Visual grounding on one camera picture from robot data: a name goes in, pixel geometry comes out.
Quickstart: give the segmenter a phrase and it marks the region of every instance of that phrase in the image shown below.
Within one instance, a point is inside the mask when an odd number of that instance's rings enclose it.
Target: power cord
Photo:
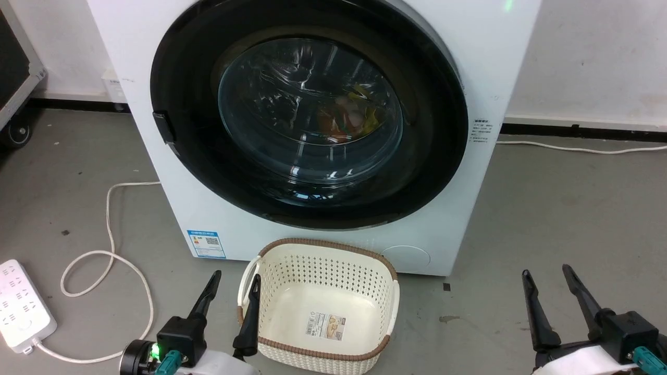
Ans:
[[[104,280],[104,278],[109,273],[109,270],[111,269],[111,265],[113,265],[113,259],[114,258],[118,259],[119,261],[121,261],[125,264],[127,264],[132,270],[134,270],[134,272],[137,272],[137,275],[139,275],[139,277],[141,278],[141,282],[143,283],[143,287],[146,289],[146,296],[148,297],[148,307],[150,309],[149,318],[148,318],[148,325],[146,326],[146,329],[143,331],[143,333],[139,337],[140,340],[143,340],[146,337],[146,335],[148,335],[148,332],[151,330],[151,327],[153,326],[153,316],[155,315],[155,310],[153,309],[153,297],[151,296],[151,289],[148,286],[148,282],[146,281],[146,277],[141,273],[141,271],[139,271],[139,268],[137,268],[129,260],[126,260],[125,258],[116,254],[116,245],[115,245],[115,242],[113,241],[113,234],[111,233],[111,222],[110,222],[111,220],[109,219],[109,206],[110,206],[110,201],[111,201],[111,192],[113,192],[113,190],[115,188],[120,188],[121,186],[147,186],[147,185],[159,185],[159,184],[160,184],[159,181],[155,181],[155,182],[125,182],[125,183],[117,183],[114,186],[111,186],[111,188],[109,188],[109,191],[107,192],[107,213],[106,213],[106,216],[107,216],[107,233],[109,234],[109,241],[111,242],[111,251],[108,252],[108,251],[105,251],[105,250],[93,250],[91,252],[81,254],[76,259],[74,259],[67,266],[67,268],[65,268],[65,271],[63,272],[62,277],[60,277],[60,291],[63,292],[63,294],[65,294],[67,297],[80,297],[80,296],[90,292],[91,290],[95,289],[95,287],[98,286],[99,283],[102,282],[102,280]],[[93,283],[93,285],[88,287],[88,289],[86,289],[82,292],[79,292],[79,293],[70,293],[70,292],[68,292],[65,289],[65,278],[67,277],[67,274],[69,273],[69,271],[72,269],[72,267],[79,260],[82,260],[83,258],[85,258],[87,256],[91,256],[91,255],[95,255],[95,254],[103,254],[103,255],[107,255],[107,256],[110,257],[109,258],[109,264],[107,264],[107,269],[104,270],[104,272],[102,273],[102,276],[100,276],[99,279],[97,279],[97,281]],[[59,360],[65,361],[65,362],[75,363],[75,364],[92,364],[92,363],[104,362],[106,360],[111,360],[111,359],[120,357],[123,354],[123,352],[120,351],[118,353],[114,353],[114,354],[111,354],[109,356],[104,356],[104,357],[100,357],[100,358],[94,358],[94,359],[90,359],[90,360],[78,360],[78,359],[62,356],[62,355],[44,347],[44,345],[41,343],[41,341],[39,341],[37,339],[34,339],[33,344],[36,347],[42,349],[42,351],[44,351],[44,353],[46,353],[46,354],[48,354],[48,355],[50,355],[54,358],[57,358]]]
[[[667,145],[659,147],[641,147],[641,148],[629,148],[629,149],[619,149],[616,151],[601,151],[599,149],[587,149],[587,148],[577,148],[577,147],[560,147],[554,145],[547,145],[545,143],[532,142],[532,141],[497,141],[498,145],[533,145],[539,147],[546,147],[550,149],[558,149],[560,151],[577,151],[577,152],[588,152],[588,153],[599,153],[600,155],[618,155],[619,153],[628,153],[628,152],[639,152],[639,151],[660,151],[661,149],[667,149]]]

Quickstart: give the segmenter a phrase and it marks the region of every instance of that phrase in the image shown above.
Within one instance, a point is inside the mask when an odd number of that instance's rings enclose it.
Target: power strip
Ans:
[[[0,333],[16,353],[30,354],[33,339],[54,333],[57,324],[16,260],[0,264]]]

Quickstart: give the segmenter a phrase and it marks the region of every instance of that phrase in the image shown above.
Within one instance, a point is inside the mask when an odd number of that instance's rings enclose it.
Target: white washing machine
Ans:
[[[447,276],[540,2],[89,0],[194,256],[343,242]]]

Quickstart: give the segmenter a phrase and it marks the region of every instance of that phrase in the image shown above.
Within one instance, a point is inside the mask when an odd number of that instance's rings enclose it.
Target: concrete floor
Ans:
[[[0,262],[18,259],[58,322],[45,345],[92,358],[121,350],[144,329],[147,302],[138,277],[116,263],[95,291],[59,290],[66,265],[109,248],[107,189],[157,179],[129,115],[45,111],[24,148],[0,156]],[[539,138],[575,147],[618,149],[641,143]],[[530,146],[496,148],[454,274],[401,275],[392,341],[370,374],[528,374],[533,367],[520,273],[529,268],[551,324],[564,342],[586,337],[584,319],[560,266],[571,264],[599,303],[637,310],[667,330],[667,151],[590,155]],[[112,226],[119,253],[146,275],[156,305],[149,335],[186,315],[214,270],[223,272],[209,310],[209,348],[231,352],[238,332],[237,281],[243,262],[194,259],[159,186],[115,194]],[[107,258],[88,258],[68,279],[71,291],[97,279]],[[309,374],[257,355],[263,374]],[[0,348],[4,374],[117,374],[118,361],[73,365],[40,351]]]

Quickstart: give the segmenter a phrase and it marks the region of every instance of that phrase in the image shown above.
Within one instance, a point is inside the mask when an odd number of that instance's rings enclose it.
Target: blue and white sticker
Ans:
[[[190,242],[201,258],[226,259],[225,252],[220,244],[220,237],[217,232],[203,232],[200,230],[189,230]]]

